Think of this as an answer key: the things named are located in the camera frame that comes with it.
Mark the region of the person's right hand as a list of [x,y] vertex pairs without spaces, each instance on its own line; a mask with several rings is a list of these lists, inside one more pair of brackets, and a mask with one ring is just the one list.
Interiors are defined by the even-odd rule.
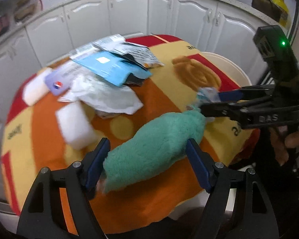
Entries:
[[288,135],[286,138],[282,137],[279,129],[269,128],[269,131],[270,141],[275,152],[275,159],[282,166],[289,159],[287,149],[299,149],[299,131]]

